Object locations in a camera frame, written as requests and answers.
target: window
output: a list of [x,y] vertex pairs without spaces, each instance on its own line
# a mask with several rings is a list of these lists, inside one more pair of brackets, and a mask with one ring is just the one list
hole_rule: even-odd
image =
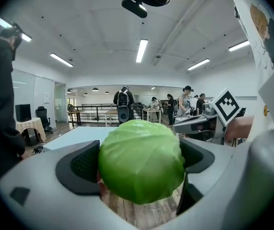
[[67,99],[68,105],[71,104],[72,106],[75,106],[75,99],[73,98],[68,98]]

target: doorway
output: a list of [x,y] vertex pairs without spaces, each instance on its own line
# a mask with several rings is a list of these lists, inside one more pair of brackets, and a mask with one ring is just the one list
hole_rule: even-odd
[[55,107],[55,121],[58,123],[67,122],[66,85],[63,83],[55,82],[54,107]]

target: white table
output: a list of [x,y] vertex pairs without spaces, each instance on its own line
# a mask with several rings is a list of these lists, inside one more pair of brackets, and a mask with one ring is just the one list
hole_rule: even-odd
[[149,113],[156,113],[156,112],[159,112],[160,113],[160,119],[159,119],[159,123],[160,123],[160,120],[161,120],[161,111],[160,109],[157,110],[157,109],[148,109],[148,108],[145,108],[143,109],[144,112],[147,112],[147,121],[148,121],[148,114]]
[[18,130],[20,134],[28,128],[33,128],[39,133],[41,140],[43,142],[46,141],[45,130],[43,129],[41,119],[39,117],[33,117],[31,120],[25,122],[16,122],[16,130]]
[[68,133],[46,143],[43,148],[45,151],[56,150],[65,146],[83,143],[86,141],[99,140],[103,143],[110,131],[117,127],[77,127]]
[[110,125],[112,125],[112,115],[118,115],[117,110],[107,111],[105,114],[105,127],[107,127],[107,116],[109,115]]

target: cabbage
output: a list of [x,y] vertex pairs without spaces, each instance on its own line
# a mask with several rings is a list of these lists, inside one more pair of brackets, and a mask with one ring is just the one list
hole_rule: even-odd
[[143,120],[128,121],[110,132],[99,153],[106,186],[139,205],[171,196],[183,181],[183,164],[173,132]]

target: black office chair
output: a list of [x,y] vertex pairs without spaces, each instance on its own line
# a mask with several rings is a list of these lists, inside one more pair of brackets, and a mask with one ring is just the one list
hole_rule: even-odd
[[51,118],[48,118],[46,116],[46,109],[44,106],[39,106],[36,110],[36,116],[41,119],[42,126],[45,130],[45,132],[51,132],[53,133],[53,129],[50,127],[51,125]]

